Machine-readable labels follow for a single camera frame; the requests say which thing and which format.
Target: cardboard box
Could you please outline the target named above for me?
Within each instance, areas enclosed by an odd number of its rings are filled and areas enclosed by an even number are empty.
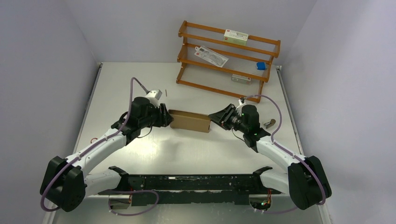
[[[231,80],[233,80],[234,82],[237,82],[237,83],[242,83],[242,84],[247,84],[247,85],[250,85],[252,83],[251,78],[236,75],[236,74],[233,74],[233,76],[231,77]]]
[[[226,29],[226,32],[224,33],[223,40],[225,42],[235,43],[235,44],[246,46],[248,37],[249,37],[248,34]]]
[[[177,110],[168,110],[168,112],[174,119],[170,124],[171,128],[209,132],[211,120],[208,115]]]

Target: wooden rack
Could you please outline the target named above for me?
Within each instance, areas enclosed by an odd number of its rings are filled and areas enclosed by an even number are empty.
[[[179,37],[183,37],[183,45],[177,56],[177,61],[182,63],[176,83],[184,84],[203,90],[213,91],[232,97],[243,97],[244,95],[220,90],[196,83],[182,80],[184,70],[188,64],[197,65],[213,70],[241,75],[260,81],[258,94],[262,93],[264,83],[269,80],[272,61],[279,56],[281,41],[275,41],[258,36],[249,35],[247,45],[238,45],[223,41],[225,29],[203,26],[184,21],[179,29]],[[209,49],[228,57],[228,61],[221,68],[194,55],[195,47],[205,45]],[[256,63],[265,62],[266,70],[257,70]],[[261,98],[250,98],[250,101],[259,103]]]

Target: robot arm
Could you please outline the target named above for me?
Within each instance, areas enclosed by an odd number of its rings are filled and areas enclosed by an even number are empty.
[[[240,101],[238,107],[230,104],[224,110],[210,114],[209,118],[225,130],[243,132],[243,139],[249,148],[267,156],[283,169],[281,173],[269,169],[260,174],[264,187],[290,195],[294,204],[302,210],[321,202],[323,197],[320,187],[305,163],[318,178],[326,198],[331,196],[331,188],[320,160],[315,156],[307,158],[292,153],[271,139],[271,134],[260,128],[259,114],[254,105]]]
[[[58,156],[53,158],[47,166],[40,194],[44,194],[51,181],[65,167],[67,167],[66,170],[49,187],[45,195],[47,199],[64,211],[75,209],[89,195],[107,189],[117,189],[120,185],[125,184],[128,173],[117,167],[110,167],[102,173],[91,175],[89,173],[109,155],[137,138],[143,128],[165,127],[173,121],[165,104],[158,103],[161,94],[160,90],[152,90],[145,97],[136,97],[131,104],[129,119],[124,118],[127,112],[124,113],[99,138],[101,140],[99,144],[94,146],[94,142],[65,159]]]

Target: wall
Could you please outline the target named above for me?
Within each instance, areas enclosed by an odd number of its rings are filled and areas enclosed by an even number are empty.
[[[176,62],[184,20],[281,40],[282,63],[316,0],[66,0],[100,62]]]
[[[48,161],[73,151],[97,72],[62,0],[0,1],[0,223],[41,223]]]
[[[282,74],[334,224],[396,223],[396,2],[318,0]]]

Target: white table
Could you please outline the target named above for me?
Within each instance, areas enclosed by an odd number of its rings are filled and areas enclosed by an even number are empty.
[[[176,84],[180,63],[104,63],[97,78],[93,97],[77,142],[77,150],[87,146],[91,139],[101,136],[111,124],[127,110],[129,83],[137,77],[148,89],[161,89],[161,102],[168,109],[210,114],[224,109],[230,103],[237,105],[238,99]],[[290,120],[282,87],[277,72],[272,67],[270,81],[264,85],[263,94],[273,98],[283,113],[283,124],[276,139],[289,149],[299,152],[295,132]],[[183,80],[206,83],[213,87],[227,86],[232,91],[250,95],[257,92],[258,83],[246,86],[231,81],[229,75],[199,67],[188,67]],[[134,96],[144,92],[134,86]],[[266,99],[255,104],[260,122],[268,122],[279,115],[276,108]],[[275,130],[276,125],[268,131]],[[214,123],[209,133],[181,129],[153,128],[150,135],[135,139],[101,162],[92,173],[117,166],[130,174],[244,174],[264,166],[280,168],[267,157],[252,149]],[[249,206],[223,204],[175,204],[158,205],[152,211],[137,217],[117,217],[108,213],[104,199],[87,199],[70,213],[58,211],[53,223],[318,223],[317,206],[305,211],[295,211],[282,216],[263,215],[252,212]],[[293,206],[289,198],[274,199],[274,209]],[[123,213],[141,211],[146,207],[132,207]]]

